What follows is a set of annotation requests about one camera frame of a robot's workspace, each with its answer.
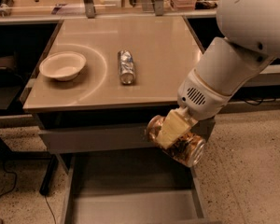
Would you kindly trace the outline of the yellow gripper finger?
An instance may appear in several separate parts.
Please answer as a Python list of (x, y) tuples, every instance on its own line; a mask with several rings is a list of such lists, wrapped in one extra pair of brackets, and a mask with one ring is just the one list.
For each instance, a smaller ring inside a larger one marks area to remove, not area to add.
[(176, 140), (186, 134), (197, 120), (189, 113), (187, 108), (172, 109), (165, 117), (161, 129), (156, 137), (156, 142), (164, 149), (167, 149)]

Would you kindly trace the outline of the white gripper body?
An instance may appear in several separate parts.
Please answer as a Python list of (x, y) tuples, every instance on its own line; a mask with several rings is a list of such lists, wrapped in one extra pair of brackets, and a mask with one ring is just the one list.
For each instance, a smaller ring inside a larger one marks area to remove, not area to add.
[(200, 73), (192, 69), (177, 91), (178, 104), (196, 120), (215, 116), (230, 100), (231, 80), (220, 73)]

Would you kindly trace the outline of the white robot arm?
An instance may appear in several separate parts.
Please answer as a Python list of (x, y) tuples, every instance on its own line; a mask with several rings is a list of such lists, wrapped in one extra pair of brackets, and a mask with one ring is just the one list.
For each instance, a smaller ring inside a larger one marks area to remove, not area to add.
[(155, 142), (169, 148), (198, 121), (212, 118), (252, 77), (280, 59), (280, 0), (220, 0), (213, 39), (177, 94)]

